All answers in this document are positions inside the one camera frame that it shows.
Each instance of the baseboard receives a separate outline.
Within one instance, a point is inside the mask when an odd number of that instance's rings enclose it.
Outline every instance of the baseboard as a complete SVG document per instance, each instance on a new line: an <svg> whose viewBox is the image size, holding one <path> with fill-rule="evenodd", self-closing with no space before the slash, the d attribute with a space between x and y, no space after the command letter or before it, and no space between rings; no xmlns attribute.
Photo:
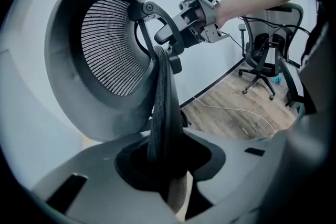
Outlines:
<svg viewBox="0 0 336 224"><path fill-rule="evenodd" d="M209 86L207 86L206 88L204 88L202 91L200 91L198 94L194 95L193 97L191 97L190 99L188 99L187 101L185 101L184 103L182 103L180 105L180 108L185 107L186 105L188 105L189 103L191 103L192 101L194 101L194 98L198 98L200 97L203 93L205 93L206 91L210 90L214 85L218 84L220 81L222 81L227 75L229 75L233 70L235 70L242 62L244 62L244 58L242 60L240 60L238 63L236 63L234 66L232 66L224 75L222 75L220 78L216 79L213 83L211 83Z"/></svg>

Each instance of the mesh panel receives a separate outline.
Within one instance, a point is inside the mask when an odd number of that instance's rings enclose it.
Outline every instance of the mesh panel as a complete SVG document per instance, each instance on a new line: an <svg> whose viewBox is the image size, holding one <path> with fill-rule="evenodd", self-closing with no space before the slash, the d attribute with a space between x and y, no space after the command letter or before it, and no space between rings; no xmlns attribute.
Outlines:
<svg viewBox="0 0 336 224"><path fill-rule="evenodd" d="M149 65L136 50L127 8L129 3L105 0L88 10L81 29L83 53L92 73L112 93L128 95Z"/></svg>

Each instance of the chair backrest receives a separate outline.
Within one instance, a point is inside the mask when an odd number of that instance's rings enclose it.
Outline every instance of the chair backrest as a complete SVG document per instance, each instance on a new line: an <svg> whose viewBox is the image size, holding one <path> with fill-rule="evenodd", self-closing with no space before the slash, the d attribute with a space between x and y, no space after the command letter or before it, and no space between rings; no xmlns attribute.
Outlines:
<svg viewBox="0 0 336 224"><path fill-rule="evenodd" d="M274 7L262 12L257 12L247 15L251 18L259 18L266 20L271 23L281 24L281 25L296 25L300 26L303 19L303 9L301 6L293 3L285 3L281 6ZM289 46L297 32L295 27L279 27L274 25L267 25L263 22L255 21L252 19L245 20L246 29L249 36L249 43L246 45L245 59L247 63L253 67L258 64L258 57L256 52L259 48L256 48L256 39L261 38L262 42L268 37L271 42L277 42L279 39L283 38L285 43L283 46L279 47L279 56L284 57L288 60ZM262 69L265 73L275 73L275 50L270 48L265 62L265 67Z"/></svg>

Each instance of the office chair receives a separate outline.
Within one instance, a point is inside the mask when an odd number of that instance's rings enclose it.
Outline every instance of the office chair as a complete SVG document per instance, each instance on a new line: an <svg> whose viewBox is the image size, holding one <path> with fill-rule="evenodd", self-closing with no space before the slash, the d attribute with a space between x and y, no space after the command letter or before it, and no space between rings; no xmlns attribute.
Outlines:
<svg viewBox="0 0 336 224"><path fill-rule="evenodd" d="M253 69L239 69L238 74L242 76L244 72L256 75L253 81L242 91L243 94L246 94L251 86L254 86L259 79L262 79L272 92L269 97L270 100L274 99L276 93L268 78L276 77L281 73L280 61L282 59L290 61L288 57L289 46L298 30L298 28L290 26L268 25L257 19L281 25L300 26L302 18L302 7L293 3L285 3L281 6L243 17L249 42L244 46L245 28L244 25L240 25L239 30L241 31L243 44L242 55Z"/></svg>

